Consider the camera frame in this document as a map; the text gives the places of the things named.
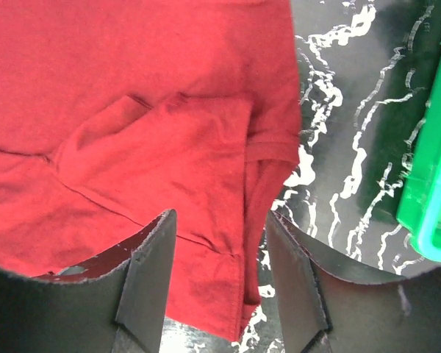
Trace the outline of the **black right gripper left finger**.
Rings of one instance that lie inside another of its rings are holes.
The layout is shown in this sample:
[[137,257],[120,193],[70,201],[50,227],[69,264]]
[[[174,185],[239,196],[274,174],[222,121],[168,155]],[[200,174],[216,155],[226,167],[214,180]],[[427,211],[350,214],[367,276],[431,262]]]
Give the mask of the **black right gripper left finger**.
[[177,215],[58,274],[0,268],[0,352],[158,352]]

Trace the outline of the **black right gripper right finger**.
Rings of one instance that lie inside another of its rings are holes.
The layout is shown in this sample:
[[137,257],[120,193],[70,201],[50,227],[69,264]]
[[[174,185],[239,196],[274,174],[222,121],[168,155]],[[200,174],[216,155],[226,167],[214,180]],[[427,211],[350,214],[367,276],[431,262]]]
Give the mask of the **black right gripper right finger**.
[[441,265],[382,271],[275,212],[265,233],[287,352],[441,352]]

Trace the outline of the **dark red t-shirt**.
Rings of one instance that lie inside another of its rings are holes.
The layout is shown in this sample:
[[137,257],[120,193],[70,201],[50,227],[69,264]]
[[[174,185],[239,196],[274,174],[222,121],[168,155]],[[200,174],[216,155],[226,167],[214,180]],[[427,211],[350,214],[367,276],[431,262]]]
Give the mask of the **dark red t-shirt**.
[[0,267],[58,272],[174,209],[167,314],[236,341],[300,124],[288,1],[0,1]]

